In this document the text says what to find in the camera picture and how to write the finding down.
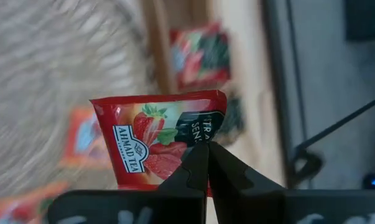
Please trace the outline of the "orange peach tea packet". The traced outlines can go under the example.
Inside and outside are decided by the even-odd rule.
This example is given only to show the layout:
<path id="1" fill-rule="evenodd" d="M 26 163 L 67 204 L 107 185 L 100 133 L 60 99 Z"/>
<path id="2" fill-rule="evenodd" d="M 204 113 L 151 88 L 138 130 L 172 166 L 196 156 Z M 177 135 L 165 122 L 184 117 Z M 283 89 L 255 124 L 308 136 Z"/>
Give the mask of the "orange peach tea packet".
<path id="1" fill-rule="evenodd" d="M 24 195 L 0 200 L 0 224 L 44 224 L 48 206 L 70 185 L 53 182 Z"/>
<path id="2" fill-rule="evenodd" d="M 71 110 L 65 147 L 58 165 L 67 168 L 112 168 L 103 133 L 93 109 L 77 107 Z"/>

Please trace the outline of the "black table edge rail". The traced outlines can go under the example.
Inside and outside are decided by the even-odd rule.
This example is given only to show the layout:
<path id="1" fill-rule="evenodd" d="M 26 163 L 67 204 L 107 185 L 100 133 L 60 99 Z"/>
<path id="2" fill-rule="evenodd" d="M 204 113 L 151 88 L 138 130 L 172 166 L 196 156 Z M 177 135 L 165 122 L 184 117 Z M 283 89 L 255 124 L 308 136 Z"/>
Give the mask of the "black table edge rail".
<path id="1" fill-rule="evenodd" d="M 262 0 L 262 17 L 271 60 L 286 184 L 288 187 L 294 188 L 297 185 L 296 146 L 302 142 L 303 132 L 297 90 L 290 1 Z"/>

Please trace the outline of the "black frame foot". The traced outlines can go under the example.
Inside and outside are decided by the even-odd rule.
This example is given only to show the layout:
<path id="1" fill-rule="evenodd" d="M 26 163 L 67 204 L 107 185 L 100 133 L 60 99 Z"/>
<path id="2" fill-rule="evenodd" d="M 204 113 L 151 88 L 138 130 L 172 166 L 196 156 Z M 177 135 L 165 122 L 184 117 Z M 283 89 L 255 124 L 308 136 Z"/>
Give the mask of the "black frame foot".
<path id="1" fill-rule="evenodd" d="M 296 168 L 298 161 L 304 161 L 301 168 Z M 315 177 L 323 166 L 323 159 L 306 149 L 301 149 L 288 166 L 287 182 L 289 188 L 296 188 L 301 182 Z"/>

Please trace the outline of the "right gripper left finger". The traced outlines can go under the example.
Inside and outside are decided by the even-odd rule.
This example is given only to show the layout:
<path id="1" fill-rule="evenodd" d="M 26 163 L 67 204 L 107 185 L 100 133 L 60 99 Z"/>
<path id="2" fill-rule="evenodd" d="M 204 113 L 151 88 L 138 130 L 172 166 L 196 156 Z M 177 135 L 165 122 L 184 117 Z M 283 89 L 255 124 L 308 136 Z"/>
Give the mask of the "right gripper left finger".
<path id="1" fill-rule="evenodd" d="M 73 190 L 47 210 L 48 224 L 205 224 L 209 147 L 196 145 L 155 190 Z"/>

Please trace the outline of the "round woven straw placemat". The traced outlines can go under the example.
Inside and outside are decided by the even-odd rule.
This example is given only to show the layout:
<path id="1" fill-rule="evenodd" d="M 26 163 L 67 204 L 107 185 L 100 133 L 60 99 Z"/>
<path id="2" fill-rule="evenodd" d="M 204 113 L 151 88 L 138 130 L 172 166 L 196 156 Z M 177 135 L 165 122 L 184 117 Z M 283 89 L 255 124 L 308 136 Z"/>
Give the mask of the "round woven straw placemat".
<path id="1" fill-rule="evenodd" d="M 109 167 L 59 160 L 72 110 L 156 91 L 147 41 L 140 0 L 0 0 L 0 198 L 115 187 Z"/>

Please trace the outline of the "black computer box green light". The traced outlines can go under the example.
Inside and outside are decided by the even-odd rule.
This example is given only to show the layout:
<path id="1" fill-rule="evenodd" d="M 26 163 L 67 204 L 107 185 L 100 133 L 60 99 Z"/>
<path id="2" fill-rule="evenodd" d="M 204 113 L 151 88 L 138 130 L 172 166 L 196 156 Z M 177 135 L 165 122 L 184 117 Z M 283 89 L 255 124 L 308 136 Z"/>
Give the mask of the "black computer box green light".
<path id="1" fill-rule="evenodd" d="M 346 39 L 375 39 L 375 0 L 344 0 Z"/>

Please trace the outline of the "beige vanilla tea packet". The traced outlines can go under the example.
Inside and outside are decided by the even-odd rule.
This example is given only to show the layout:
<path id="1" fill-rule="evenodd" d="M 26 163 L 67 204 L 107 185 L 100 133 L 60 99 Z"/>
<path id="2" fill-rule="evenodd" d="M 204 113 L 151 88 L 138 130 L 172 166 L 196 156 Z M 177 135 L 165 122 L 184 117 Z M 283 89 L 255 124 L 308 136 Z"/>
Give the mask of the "beige vanilla tea packet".
<path id="1" fill-rule="evenodd" d="M 227 102 L 225 119 L 215 136 L 215 141 L 223 146 L 233 144 L 244 132 L 244 115 L 241 98 L 230 95 Z"/>

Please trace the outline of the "red strawberry tea packet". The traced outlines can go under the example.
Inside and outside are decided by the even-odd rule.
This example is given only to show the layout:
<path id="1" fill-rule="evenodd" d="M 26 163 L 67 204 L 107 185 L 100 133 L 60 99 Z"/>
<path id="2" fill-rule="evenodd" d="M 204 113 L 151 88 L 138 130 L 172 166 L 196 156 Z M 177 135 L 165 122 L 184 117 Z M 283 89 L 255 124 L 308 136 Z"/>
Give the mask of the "red strawberry tea packet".
<path id="1" fill-rule="evenodd" d="M 227 111 L 220 90 L 92 99 L 122 190 L 154 190 L 199 143 L 211 141 Z"/>
<path id="2" fill-rule="evenodd" d="M 169 36 L 179 91 L 222 85 L 231 79 L 228 34 L 220 22 L 171 29 Z"/>

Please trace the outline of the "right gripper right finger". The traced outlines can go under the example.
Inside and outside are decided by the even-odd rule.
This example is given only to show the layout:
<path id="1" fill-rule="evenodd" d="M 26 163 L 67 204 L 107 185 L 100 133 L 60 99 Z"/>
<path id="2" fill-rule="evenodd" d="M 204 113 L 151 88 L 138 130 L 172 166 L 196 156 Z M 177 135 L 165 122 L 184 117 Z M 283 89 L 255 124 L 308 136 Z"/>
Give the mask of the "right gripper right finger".
<path id="1" fill-rule="evenodd" d="M 219 224 L 375 224 L 375 190 L 292 190 L 215 142 L 209 182 Z"/>

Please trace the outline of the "wooden tea caddy box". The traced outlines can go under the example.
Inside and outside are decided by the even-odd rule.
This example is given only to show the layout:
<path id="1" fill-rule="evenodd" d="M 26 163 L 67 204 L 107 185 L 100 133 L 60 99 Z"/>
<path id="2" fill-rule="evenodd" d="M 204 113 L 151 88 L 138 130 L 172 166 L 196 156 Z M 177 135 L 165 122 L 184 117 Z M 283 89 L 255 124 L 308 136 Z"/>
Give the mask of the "wooden tea caddy box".
<path id="1" fill-rule="evenodd" d="M 144 22 L 149 36 L 149 46 L 154 56 L 154 76 L 159 91 L 165 94 L 185 93 L 194 90 L 219 89 L 230 95 L 242 97 L 243 92 L 236 78 L 222 85 L 208 88 L 179 91 L 175 74 L 172 71 L 172 56 L 170 51 L 171 29 L 189 29 L 204 26 L 212 22 L 221 22 L 221 0 L 139 0 L 142 7 Z M 244 132 L 227 148 L 249 145 L 249 134 L 246 125 Z"/>

